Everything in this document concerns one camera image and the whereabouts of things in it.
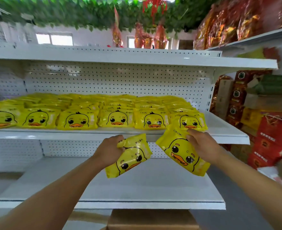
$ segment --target duck eye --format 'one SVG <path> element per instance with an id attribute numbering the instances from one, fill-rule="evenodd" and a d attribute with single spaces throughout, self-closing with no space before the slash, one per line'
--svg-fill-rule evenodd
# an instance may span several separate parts
<path id="1" fill-rule="evenodd" d="M 142 160 L 142 156 L 141 155 L 137 156 L 136 160 L 137 160 L 137 162 L 141 161 Z"/>
<path id="2" fill-rule="evenodd" d="M 127 163 L 124 163 L 124 164 L 121 165 L 121 167 L 122 167 L 123 170 L 125 170 L 125 169 L 128 168 L 128 164 L 127 164 Z"/>
<path id="3" fill-rule="evenodd" d="M 176 146 L 173 146 L 173 147 L 172 147 L 172 152 L 178 153 L 178 151 L 179 151 L 178 147 L 176 147 Z"/>
<path id="4" fill-rule="evenodd" d="M 193 159 L 192 157 L 190 157 L 190 156 L 187 156 L 187 157 L 186 157 L 186 161 L 187 161 L 189 164 L 191 164 L 191 163 L 194 161 L 194 159 Z"/>

